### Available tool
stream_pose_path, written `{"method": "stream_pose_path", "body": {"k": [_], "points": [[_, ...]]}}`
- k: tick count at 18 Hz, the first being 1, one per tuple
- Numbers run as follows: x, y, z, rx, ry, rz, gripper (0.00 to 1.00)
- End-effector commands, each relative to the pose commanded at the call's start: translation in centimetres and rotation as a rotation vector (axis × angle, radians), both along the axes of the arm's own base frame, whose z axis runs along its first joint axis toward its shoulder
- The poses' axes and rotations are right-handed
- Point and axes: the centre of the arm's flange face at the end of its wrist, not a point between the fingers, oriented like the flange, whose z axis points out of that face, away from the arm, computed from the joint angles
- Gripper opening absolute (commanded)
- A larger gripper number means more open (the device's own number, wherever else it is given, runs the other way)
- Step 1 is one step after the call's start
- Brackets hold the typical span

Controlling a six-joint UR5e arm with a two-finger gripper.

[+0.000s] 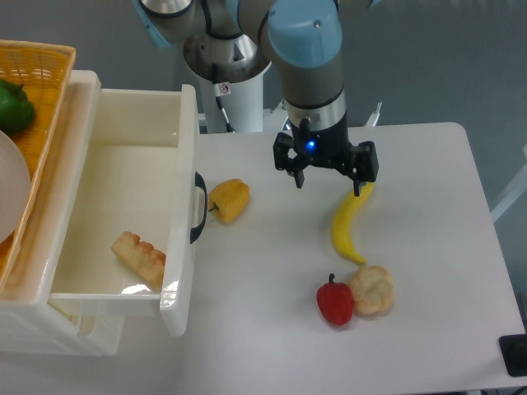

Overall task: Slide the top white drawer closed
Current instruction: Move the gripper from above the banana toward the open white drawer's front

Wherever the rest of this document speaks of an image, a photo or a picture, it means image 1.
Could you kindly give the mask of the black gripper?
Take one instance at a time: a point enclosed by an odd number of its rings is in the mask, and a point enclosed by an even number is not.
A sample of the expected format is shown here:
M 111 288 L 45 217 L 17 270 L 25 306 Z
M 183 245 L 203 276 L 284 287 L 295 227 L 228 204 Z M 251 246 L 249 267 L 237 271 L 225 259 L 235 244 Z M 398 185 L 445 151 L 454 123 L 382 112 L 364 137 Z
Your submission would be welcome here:
M 303 119 L 299 126 L 291 124 L 291 134 L 279 132 L 273 143 L 276 170 L 286 171 L 294 178 L 297 188 L 305 182 L 304 169 L 310 165 L 335 168 L 352 180 L 353 194 L 361 195 L 361 188 L 374 183 L 379 172 L 375 143 L 353 145 L 347 133 L 347 114 L 333 126 L 319 131 L 311 129 L 311 122 Z

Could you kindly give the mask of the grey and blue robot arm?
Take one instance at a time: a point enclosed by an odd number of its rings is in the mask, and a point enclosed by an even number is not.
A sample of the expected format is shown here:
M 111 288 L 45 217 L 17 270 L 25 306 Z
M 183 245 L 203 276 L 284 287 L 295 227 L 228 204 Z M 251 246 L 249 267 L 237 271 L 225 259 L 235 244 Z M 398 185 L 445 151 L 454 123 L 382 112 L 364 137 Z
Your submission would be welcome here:
M 308 166 L 337 170 L 354 193 L 376 180 L 372 142 L 353 145 L 336 1 L 137 1 L 153 43 L 181 44 L 191 71 L 213 89 L 247 82 L 274 66 L 280 76 L 290 132 L 273 143 L 274 164 L 304 182 Z

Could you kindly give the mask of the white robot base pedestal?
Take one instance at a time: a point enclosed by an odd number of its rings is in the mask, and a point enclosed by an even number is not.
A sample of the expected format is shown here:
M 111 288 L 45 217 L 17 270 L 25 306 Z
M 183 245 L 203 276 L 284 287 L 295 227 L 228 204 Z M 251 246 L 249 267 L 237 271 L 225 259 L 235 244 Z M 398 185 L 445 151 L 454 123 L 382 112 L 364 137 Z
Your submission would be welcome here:
M 207 133 L 263 130 L 264 73 L 271 62 L 247 35 L 191 37 L 184 60 L 198 81 Z

